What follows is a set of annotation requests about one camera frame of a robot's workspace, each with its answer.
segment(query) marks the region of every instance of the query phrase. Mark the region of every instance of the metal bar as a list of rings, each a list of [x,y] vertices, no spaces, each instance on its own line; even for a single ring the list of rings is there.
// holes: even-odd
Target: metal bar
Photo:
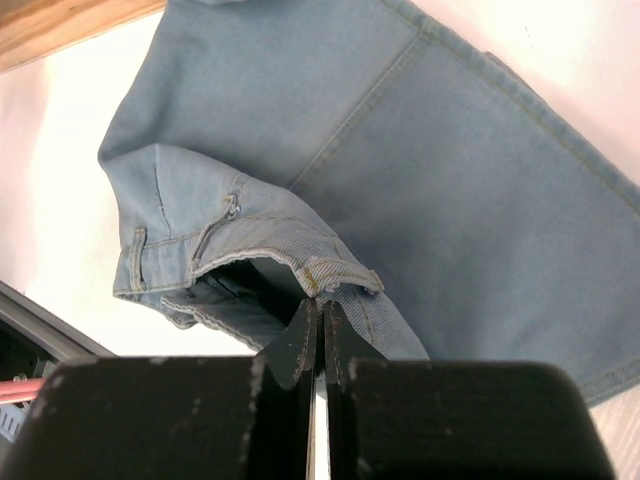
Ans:
[[[112,357],[99,343],[0,282],[0,321],[64,361],[87,355]]]

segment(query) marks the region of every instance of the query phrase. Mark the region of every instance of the wooden edge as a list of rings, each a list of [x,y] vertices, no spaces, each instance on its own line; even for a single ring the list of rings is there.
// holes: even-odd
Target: wooden edge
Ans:
[[[31,0],[0,17],[0,73],[160,11],[165,4],[166,0]]]

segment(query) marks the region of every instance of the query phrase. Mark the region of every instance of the jeans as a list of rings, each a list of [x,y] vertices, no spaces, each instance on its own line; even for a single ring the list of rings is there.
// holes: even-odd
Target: jeans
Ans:
[[[640,190],[406,0],[170,0],[99,159],[115,293],[178,326],[268,343],[216,275],[265,258],[390,358],[548,362],[592,404],[638,382]]]

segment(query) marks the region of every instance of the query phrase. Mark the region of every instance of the black mechanical device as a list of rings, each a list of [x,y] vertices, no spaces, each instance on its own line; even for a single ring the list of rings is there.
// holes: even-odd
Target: black mechanical device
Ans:
[[[2,478],[312,478],[316,385],[334,479],[614,478],[558,369],[388,361],[313,300],[255,357],[62,364]]]

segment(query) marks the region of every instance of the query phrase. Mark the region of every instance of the denim fabric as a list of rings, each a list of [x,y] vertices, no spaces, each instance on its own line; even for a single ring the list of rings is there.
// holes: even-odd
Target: denim fabric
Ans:
[[[170,0],[99,156],[116,295],[178,325],[268,342],[203,280],[267,256],[394,358],[549,362],[590,403],[638,382],[639,189],[405,0]]]

